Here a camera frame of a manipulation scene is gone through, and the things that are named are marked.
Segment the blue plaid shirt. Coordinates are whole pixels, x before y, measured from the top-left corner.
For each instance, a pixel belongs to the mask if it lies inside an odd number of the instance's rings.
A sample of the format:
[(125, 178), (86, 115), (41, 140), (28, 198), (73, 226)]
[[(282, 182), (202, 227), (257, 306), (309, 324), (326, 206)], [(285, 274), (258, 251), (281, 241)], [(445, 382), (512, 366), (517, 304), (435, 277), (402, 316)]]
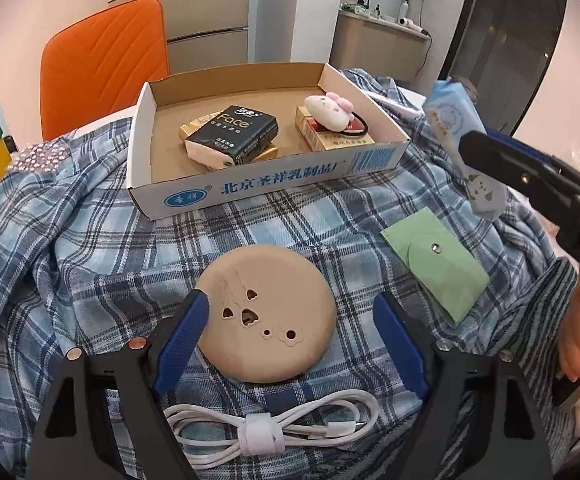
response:
[[(290, 188), (150, 221), (126, 188), (130, 122), (57, 142), (66, 157), (47, 174), (13, 171), (0, 182), (0, 463), (26, 471), (34, 427), (66, 351), (122, 348), (170, 316), (205, 266), (251, 244), (311, 260), (337, 302), (331, 346), (306, 375), (272, 387), (224, 377), (195, 354), (169, 396), (216, 411), (280, 413), (343, 389), (371, 392), (377, 426), (335, 450), (293, 448), (239, 458), (212, 479), (375, 479), (405, 442), (420, 403), (405, 390), (372, 322), (372, 301), (391, 292), (436, 336), (475, 354), (512, 351), (544, 422), (554, 468), (572, 445), (575, 419), (554, 407), (556, 340), (576, 273), (555, 257), (539, 220), (509, 200), (496, 221), (473, 214), (463, 182), (425, 120), (405, 122), (410, 143), (391, 171)], [(480, 261), (485, 292), (450, 325), (383, 238), (428, 209)]]

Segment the rhinestone sheet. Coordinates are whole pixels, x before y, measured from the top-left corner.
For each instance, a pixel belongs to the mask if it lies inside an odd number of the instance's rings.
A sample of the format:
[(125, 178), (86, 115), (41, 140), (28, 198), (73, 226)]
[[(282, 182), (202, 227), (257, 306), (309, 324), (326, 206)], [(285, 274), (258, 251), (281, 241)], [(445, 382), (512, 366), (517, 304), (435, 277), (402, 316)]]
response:
[(40, 144), (29, 145), (12, 155), (8, 171), (19, 172), (54, 172), (70, 154), (69, 143), (55, 139)]

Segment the bathroom vanity cabinet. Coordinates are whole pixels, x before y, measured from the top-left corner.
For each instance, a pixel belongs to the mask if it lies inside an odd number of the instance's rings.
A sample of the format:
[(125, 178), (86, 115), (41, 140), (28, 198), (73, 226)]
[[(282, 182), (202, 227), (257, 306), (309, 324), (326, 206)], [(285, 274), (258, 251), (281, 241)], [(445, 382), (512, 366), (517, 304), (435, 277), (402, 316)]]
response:
[(362, 68), (373, 76), (410, 84), (417, 76), (430, 38), (378, 18), (340, 11), (329, 63), (339, 70)]

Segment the red gold cigarette pack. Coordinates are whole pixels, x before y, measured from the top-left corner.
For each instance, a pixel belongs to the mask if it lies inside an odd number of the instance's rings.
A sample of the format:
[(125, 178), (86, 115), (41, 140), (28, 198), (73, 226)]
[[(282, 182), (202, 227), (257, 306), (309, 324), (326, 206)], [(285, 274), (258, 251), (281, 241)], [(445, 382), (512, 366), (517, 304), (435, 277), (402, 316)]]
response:
[(332, 132), (314, 120), (305, 106), (296, 107), (295, 125), (313, 152), (355, 148), (375, 143), (365, 123), (357, 116), (343, 132)]

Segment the orange chair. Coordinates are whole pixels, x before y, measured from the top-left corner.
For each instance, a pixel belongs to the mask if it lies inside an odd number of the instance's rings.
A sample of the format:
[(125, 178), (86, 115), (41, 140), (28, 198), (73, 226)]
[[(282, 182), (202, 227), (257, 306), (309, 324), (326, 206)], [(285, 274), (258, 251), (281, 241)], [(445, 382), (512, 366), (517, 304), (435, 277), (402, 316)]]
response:
[(169, 75), (162, 4), (132, 0), (57, 32), (40, 60), (40, 128), (49, 141), (134, 105)]

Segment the green felt pouch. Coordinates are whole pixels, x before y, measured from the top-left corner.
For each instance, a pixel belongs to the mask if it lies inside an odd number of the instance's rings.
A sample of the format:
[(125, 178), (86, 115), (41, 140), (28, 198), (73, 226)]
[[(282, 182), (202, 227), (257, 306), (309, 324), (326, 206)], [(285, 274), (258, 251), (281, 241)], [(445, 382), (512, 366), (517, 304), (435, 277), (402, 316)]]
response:
[(429, 208), (381, 231), (393, 252), (434, 298), (452, 325), (463, 322), (489, 284), (471, 252)]

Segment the white hair dryer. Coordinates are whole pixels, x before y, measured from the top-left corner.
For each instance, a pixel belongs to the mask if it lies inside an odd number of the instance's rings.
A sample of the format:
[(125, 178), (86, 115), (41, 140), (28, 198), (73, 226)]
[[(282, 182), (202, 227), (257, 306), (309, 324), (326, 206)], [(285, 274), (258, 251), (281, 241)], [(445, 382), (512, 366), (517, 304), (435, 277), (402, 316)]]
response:
[(412, 34), (421, 37), (430, 36), (430, 33), (426, 29), (416, 24), (411, 18), (398, 18), (397, 24), (401, 26), (401, 28), (407, 29), (408, 32), (412, 32)]

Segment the open cardboard tray box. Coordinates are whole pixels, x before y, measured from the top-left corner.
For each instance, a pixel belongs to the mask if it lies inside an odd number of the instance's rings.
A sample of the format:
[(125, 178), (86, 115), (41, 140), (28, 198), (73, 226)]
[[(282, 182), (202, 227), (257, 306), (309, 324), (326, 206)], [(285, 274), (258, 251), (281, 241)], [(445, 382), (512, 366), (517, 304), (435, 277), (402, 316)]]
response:
[[(313, 152), (296, 107), (343, 132), (354, 116), (375, 143)], [(239, 64), (147, 82), (127, 155), (126, 188), (160, 220), (285, 188), (393, 169), (409, 136), (339, 70), (319, 63)]]

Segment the tan round bear pad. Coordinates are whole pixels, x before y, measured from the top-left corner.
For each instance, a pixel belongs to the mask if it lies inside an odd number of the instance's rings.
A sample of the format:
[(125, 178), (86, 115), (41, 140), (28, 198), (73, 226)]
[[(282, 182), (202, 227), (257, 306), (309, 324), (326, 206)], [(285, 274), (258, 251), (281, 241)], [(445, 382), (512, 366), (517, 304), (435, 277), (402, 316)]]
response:
[(199, 348), (221, 374), (239, 382), (299, 376), (332, 340), (333, 292), (310, 261), (288, 248), (257, 244), (226, 252), (195, 288), (209, 300)]

